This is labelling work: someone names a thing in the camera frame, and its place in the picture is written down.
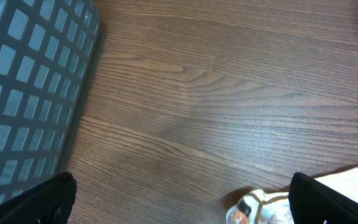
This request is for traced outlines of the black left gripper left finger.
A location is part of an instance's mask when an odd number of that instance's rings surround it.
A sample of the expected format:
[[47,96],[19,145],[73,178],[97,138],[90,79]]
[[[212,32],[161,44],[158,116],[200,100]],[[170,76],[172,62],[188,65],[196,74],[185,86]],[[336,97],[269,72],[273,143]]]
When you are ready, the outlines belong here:
[[76,199],[76,179],[63,172],[0,205],[0,224],[66,224]]

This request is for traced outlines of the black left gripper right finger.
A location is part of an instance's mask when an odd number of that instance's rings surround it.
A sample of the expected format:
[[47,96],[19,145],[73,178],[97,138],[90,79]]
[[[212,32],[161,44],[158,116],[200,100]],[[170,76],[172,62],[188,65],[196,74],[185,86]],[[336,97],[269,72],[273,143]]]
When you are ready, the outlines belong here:
[[358,203],[304,173],[293,175],[288,194],[295,224],[358,224]]

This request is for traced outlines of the beige snack bag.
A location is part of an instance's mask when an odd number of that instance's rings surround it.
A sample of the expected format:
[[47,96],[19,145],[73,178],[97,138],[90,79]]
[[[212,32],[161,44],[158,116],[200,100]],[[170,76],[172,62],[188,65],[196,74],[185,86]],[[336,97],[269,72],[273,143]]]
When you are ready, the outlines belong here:
[[[314,180],[358,203],[358,167]],[[227,211],[226,221],[253,224],[294,223],[288,200],[289,191],[268,194],[261,189],[253,190],[242,196]]]

